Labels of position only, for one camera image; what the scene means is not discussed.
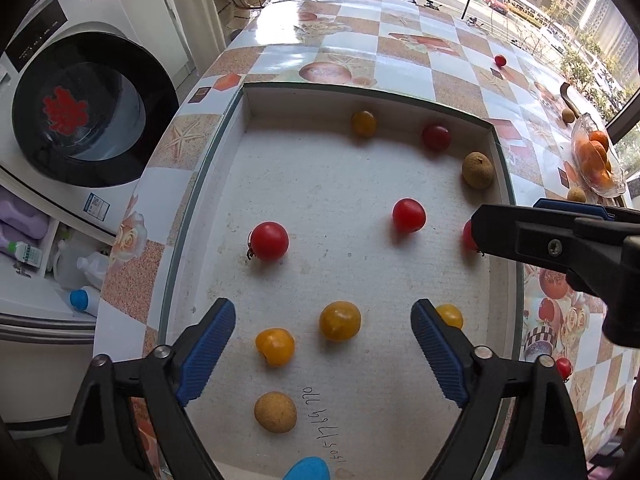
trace yellow cherry tomato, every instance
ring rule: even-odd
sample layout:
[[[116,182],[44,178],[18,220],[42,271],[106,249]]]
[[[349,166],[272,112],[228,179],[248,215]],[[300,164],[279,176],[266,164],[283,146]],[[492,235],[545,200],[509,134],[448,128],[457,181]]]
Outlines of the yellow cherry tomato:
[[[366,110],[356,112],[351,116],[351,129],[359,137],[372,137],[378,129],[378,120]]]
[[[457,328],[462,328],[464,324],[464,319],[462,319],[462,313],[459,309],[450,303],[444,303],[440,306],[436,307],[436,312],[440,314],[442,320],[448,324],[449,326],[455,326]]]
[[[255,347],[271,366],[287,364],[296,351],[296,340],[284,328],[268,328],[255,337]]]
[[[329,341],[346,341],[358,333],[361,322],[357,306],[349,301],[334,301],[320,314],[320,332]]]

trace plastic bottle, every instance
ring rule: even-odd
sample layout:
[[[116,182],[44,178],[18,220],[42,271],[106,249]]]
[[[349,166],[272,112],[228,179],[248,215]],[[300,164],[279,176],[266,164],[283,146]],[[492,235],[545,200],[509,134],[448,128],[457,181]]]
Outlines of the plastic bottle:
[[[76,290],[89,284],[84,272],[78,269],[78,258],[93,252],[92,248],[75,246],[66,240],[58,242],[58,252],[53,259],[53,277],[62,288]]]
[[[49,217],[0,186],[0,220],[27,236],[40,240],[49,229]]]
[[[42,263],[42,251],[24,242],[10,242],[7,247],[15,259],[33,267],[40,267]]]
[[[98,252],[90,254],[88,257],[80,256],[76,262],[78,269],[84,272],[84,275],[95,288],[102,290],[104,277],[109,268],[109,257]]]
[[[14,229],[10,225],[0,222],[0,251],[15,258],[15,254],[9,250],[9,244],[11,242],[24,242],[27,245],[36,247],[38,245],[37,241],[33,238],[29,238],[26,234],[18,231],[18,229]]]
[[[69,294],[69,303],[79,312],[86,312],[98,317],[98,305],[100,304],[100,291],[91,285],[85,285],[78,290],[72,290]]]

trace washing machine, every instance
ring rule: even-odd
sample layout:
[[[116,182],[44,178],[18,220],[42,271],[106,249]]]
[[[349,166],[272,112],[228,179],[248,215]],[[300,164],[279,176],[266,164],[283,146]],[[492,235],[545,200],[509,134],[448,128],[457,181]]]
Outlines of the washing machine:
[[[120,0],[38,0],[0,57],[0,181],[109,239],[177,109]]]

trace red car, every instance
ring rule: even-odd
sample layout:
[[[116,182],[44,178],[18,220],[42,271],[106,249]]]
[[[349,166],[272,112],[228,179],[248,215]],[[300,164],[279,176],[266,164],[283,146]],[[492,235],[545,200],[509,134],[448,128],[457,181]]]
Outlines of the red car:
[[[493,10],[500,12],[505,16],[507,15],[507,12],[509,12],[509,6],[505,2],[505,0],[483,0],[483,1],[487,2],[489,7],[491,7]]]

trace blue object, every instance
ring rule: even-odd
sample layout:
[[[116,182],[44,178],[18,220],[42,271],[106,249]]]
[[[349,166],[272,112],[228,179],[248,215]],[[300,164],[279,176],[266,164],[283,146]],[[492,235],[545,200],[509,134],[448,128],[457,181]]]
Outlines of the blue object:
[[[89,295],[82,289],[72,290],[69,294],[69,303],[80,312],[84,312],[89,306]]]
[[[533,207],[541,209],[553,209],[555,211],[567,211],[580,215],[598,216],[603,220],[615,220],[615,218],[607,213],[601,205],[583,204],[580,202],[568,202],[567,200],[551,200],[549,198],[540,198]]]
[[[321,458],[308,456],[296,463],[283,480],[330,480],[329,468]]]
[[[459,408],[469,402],[462,363],[419,301],[411,309],[411,329],[438,380],[442,393]]]
[[[235,326],[236,309],[226,300],[180,368],[180,387],[175,398],[182,407],[202,393]]]

